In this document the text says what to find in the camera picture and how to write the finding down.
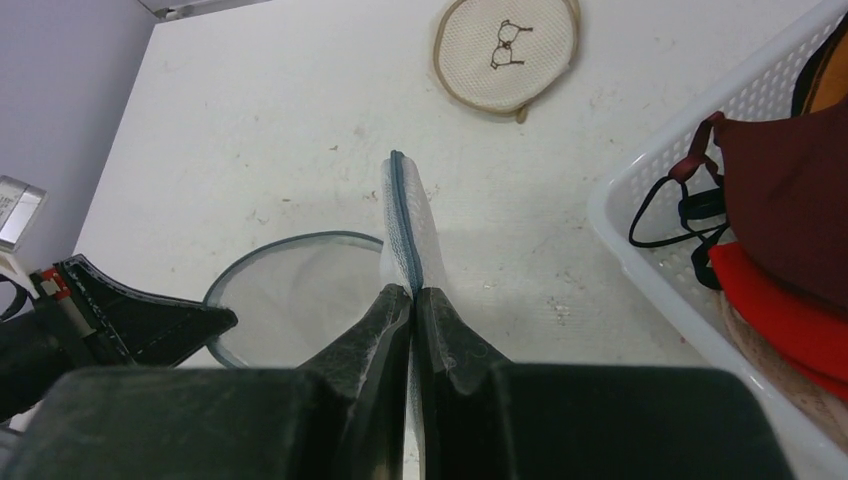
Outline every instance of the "red cloth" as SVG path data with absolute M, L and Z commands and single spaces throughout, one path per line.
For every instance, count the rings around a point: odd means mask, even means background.
M 810 370 L 806 365 L 798 363 L 789 357 L 784 356 L 783 359 L 786 360 L 786 363 L 791 365 L 792 368 L 797 370 L 798 373 L 807 377 L 809 381 L 827 390 L 842 401 L 848 402 L 848 383 L 842 383 L 839 380 L 828 377 L 827 375 L 822 375 L 819 372 Z
M 848 315 L 783 288 L 739 243 L 713 247 L 709 254 L 728 301 L 742 318 L 784 357 L 801 364 L 801 373 L 817 373 L 811 380 L 845 399 L 840 393 L 848 393 L 848 386 L 839 384 L 848 384 Z M 827 386 L 833 382 L 837 391 Z

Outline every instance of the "round mesh laundry bag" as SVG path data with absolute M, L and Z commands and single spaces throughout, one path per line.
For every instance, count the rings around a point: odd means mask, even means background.
M 204 303 L 238 325 L 209 344 L 229 367 L 296 367 L 352 327 L 383 289 L 382 242 L 318 232 L 260 247 L 231 265 Z
M 577 0 L 458 0 L 436 34 L 442 86 L 478 110 L 527 118 L 527 108 L 577 51 Z

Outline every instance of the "dark red fabric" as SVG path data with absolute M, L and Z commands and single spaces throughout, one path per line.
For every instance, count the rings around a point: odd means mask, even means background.
M 807 368 L 848 383 L 848 318 L 782 288 L 741 243 L 709 251 L 716 276 L 742 318 L 774 348 Z
M 713 124 L 739 243 L 777 279 L 848 312 L 848 97 L 786 120 Z
M 713 177 L 713 181 L 719 184 L 718 164 L 707 156 L 706 152 L 710 144 L 710 133 L 713 131 L 713 125 L 723 119 L 724 114 L 716 112 L 698 125 L 698 129 L 692 137 L 692 144 L 689 145 L 689 154 L 671 167 L 671 170 L 668 171 L 669 177 L 683 185 L 695 175 L 701 165 L 706 165 L 707 172 Z

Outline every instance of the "beige round mesh bag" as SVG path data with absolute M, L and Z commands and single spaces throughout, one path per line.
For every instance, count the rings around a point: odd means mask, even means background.
M 848 407 L 786 363 L 777 350 L 748 325 L 723 293 L 719 294 L 719 308 L 730 338 L 751 365 L 848 453 Z
M 579 20 L 577 0 L 458 0 L 436 34 L 436 74 L 460 102 L 522 123 L 568 69 Z

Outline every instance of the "white table surface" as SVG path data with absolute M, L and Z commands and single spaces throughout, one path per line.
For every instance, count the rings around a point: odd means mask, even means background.
M 432 197 L 452 301 L 504 354 L 702 365 L 595 237 L 586 199 L 815 3 L 586 0 L 573 70 L 523 125 L 442 92 L 444 0 L 275 0 L 158 25 L 76 250 L 199 300 L 257 246 L 382 236 L 379 168 L 399 149 Z

